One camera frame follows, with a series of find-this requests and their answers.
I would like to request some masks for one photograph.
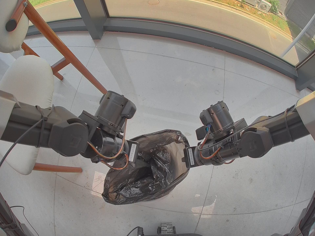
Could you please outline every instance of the white label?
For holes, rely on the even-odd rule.
[[[129,154],[129,162],[132,162],[134,160],[136,148],[137,148],[137,144],[131,145],[130,154]]]
[[[189,159],[190,159],[190,165],[194,165],[195,162],[194,162],[194,157],[192,155],[192,149],[191,148],[188,149],[188,154],[189,154]]]

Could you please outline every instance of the chair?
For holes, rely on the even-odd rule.
[[[60,61],[51,66],[53,75],[62,80],[63,76],[59,74],[58,71],[71,63],[99,91],[103,94],[107,93],[107,90],[102,84],[100,84],[100,82],[60,40],[28,0],[0,0],[0,8],[0,52],[10,53],[22,48],[24,50],[24,55],[38,56],[23,42],[30,20],[47,40],[64,56]]]
[[[15,60],[0,81],[0,90],[13,94],[18,101],[41,108],[51,106],[53,96],[53,72],[44,59],[22,56]],[[4,156],[12,143],[0,141],[0,155]],[[40,148],[17,144],[6,162],[17,172],[28,175],[32,170],[52,172],[82,172],[79,167],[65,167],[36,163]]]

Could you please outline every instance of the tile floor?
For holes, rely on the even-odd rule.
[[[182,131],[194,145],[199,113],[210,104],[224,100],[234,120],[244,117],[250,123],[310,93],[295,90],[293,80],[272,69],[197,44],[127,33],[105,33],[99,41],[86,32],[58,35],[108,90],[136,104],[127,138],[170,128]],[[26,42],[51,65],[61,58],[45,38]],[[20,55],[0,53],[0,79]],[[76,115],[82,110],[94,114],[101,93],[72,65],[60,73],[64,79],[55,78],[53,104]],[[260,159],[198,167],[167,197],[123,206],[110,205],[100,196],[106,166],[45,148],[37,162],[82,167],[83,172],[33,171],[24,176],[5,163],[0,191],[11,206],[26,207],[25,215],[39,235],[124,236],[135,226],[150,235],[165,221],[172,222],[177,233],[204,236],[285,234],[315,188],[314,145],[307,136],[275,147]],[[27,224],[22,210],[14,209]]]

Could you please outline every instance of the black plastic bag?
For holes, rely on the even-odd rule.
[[[132,204],[161,198],[171,192],[187,175],[183,149],[187,138],[177,130],[141,135],[131,139],[140,143],[136,163],[123,170],[110,169],[105,177],[104,200],[114,205]],[[113,167],[123,167],[124,160]]]

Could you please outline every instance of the asphalt road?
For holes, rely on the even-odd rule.
[[[181,22],[211,29],[280,55],[292,42],[264,24],[202,0],[106,0],[111,16],[133,16]],[[38,8],[46,21],[79,17],[73,0]],[[297,64],[307,56],[298,45],[284,57]]]

